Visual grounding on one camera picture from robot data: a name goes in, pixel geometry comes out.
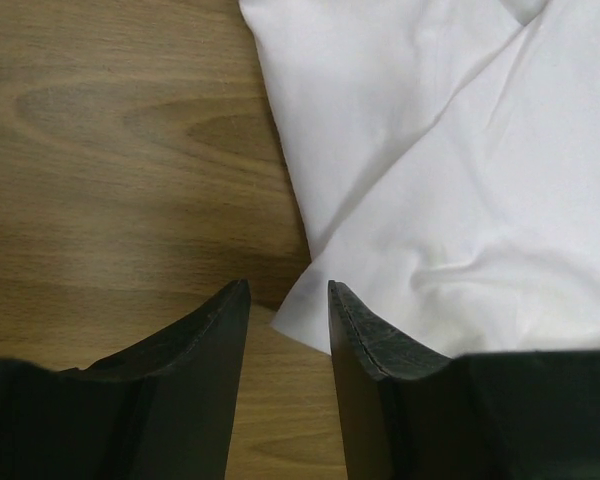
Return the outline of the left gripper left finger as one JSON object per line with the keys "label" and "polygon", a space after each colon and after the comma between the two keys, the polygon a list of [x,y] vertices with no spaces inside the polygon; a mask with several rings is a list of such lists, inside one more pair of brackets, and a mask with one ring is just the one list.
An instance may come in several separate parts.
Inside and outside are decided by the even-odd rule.
{"label": "left gripper left finger", "polygon": [[0,479],[221,479],[250,288],[86,369],[0,358]]}

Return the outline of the white t shirt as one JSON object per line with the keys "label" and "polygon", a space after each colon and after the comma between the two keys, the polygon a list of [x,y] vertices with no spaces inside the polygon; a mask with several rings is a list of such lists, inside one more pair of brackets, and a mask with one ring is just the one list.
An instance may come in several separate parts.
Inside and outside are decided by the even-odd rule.
{"label": "white t shirt", "polygon": [[311,262],[448,356],[600,348],[600,1],[244,1]]}

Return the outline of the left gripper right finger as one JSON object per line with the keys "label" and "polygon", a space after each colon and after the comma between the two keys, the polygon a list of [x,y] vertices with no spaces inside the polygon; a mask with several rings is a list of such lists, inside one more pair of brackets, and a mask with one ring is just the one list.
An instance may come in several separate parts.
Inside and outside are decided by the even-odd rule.
{"label": "left gripper right finger", "polygon": [[443,356],[331,282],[351,479],[600,479],[600,350]]}

